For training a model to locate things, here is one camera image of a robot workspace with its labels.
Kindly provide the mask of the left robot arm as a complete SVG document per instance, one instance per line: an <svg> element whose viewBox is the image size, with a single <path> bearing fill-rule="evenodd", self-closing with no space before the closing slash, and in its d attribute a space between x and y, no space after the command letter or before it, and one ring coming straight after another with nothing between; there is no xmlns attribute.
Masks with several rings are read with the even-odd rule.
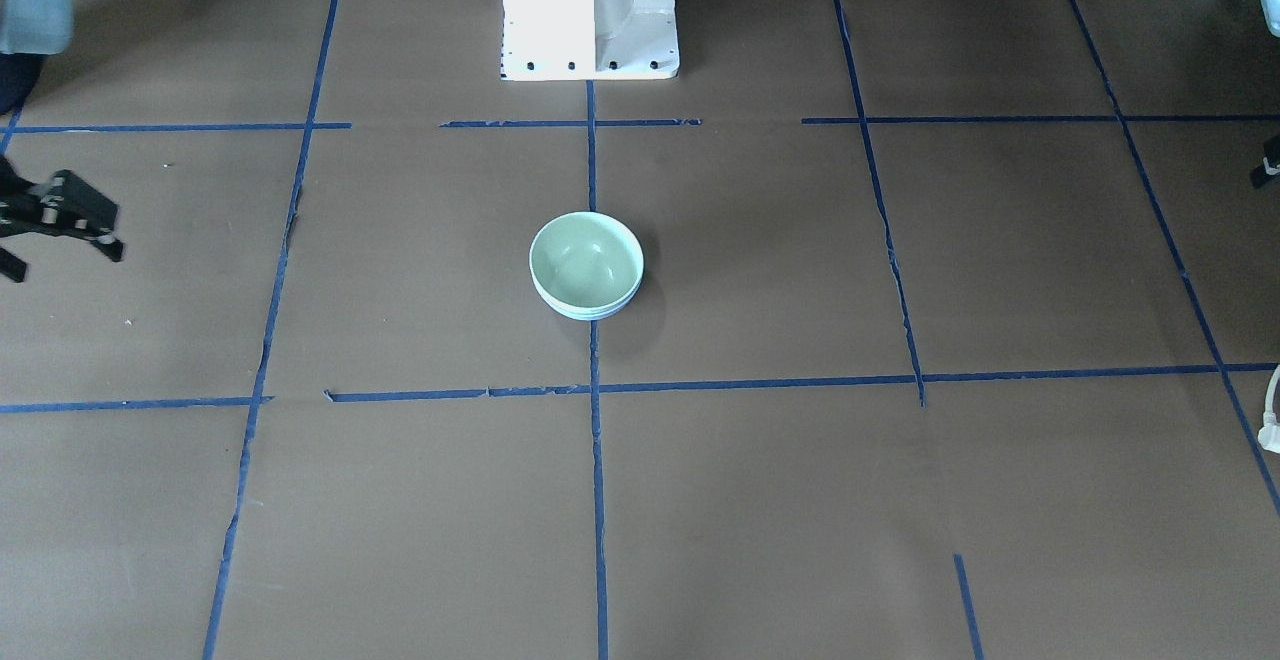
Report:
<svg viewBox="0 0 1280 660"><path fill-rule="evenodd" d="M1265 27L1275 38L1279 38L1279 0L1260 0L1260 8ZM1265 189L1279 177L1279 136L1263 142L1263 159L1257 168L1251 171L1251 185L1254 191Z"/></svg>

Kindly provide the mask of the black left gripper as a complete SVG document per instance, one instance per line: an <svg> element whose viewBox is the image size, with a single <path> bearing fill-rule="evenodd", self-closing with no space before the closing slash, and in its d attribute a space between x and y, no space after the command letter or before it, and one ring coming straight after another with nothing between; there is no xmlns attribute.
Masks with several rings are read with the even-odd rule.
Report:
<svg viewBox="0 0 1280 660"><path fill-rule="evenodd" d="M1254 191L1263 189L1268 183L1279 178L1280 162L1280 136L1272 136L1263 142L1263 155L1257 168L1251 171L1251 185Z"/></svg>

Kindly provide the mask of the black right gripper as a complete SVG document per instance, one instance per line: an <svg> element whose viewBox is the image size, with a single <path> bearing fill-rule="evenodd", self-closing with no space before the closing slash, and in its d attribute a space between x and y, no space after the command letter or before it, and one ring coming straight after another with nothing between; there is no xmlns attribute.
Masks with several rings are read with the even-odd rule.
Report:
<svg viewBox="0 0 1280 660"><path fill-rule="evenodd" d="M74 171L56 171L47 182L28 182L1 155L1 237L41 233L88 242L113 263L124 258L125 246L116 237L119 206ZM0 272L9 281L23 283L28 263L0 247Z"/></svg>

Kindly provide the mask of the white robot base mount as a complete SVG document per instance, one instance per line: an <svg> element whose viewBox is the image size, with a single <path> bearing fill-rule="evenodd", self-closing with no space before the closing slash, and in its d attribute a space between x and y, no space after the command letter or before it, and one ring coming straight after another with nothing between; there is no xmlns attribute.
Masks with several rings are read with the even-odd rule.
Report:
<svg viewBox="0 0 1280 660"><path fill-rule="evenodd" d="M502 0L502 81L678 75L676 0Z"/></svg>

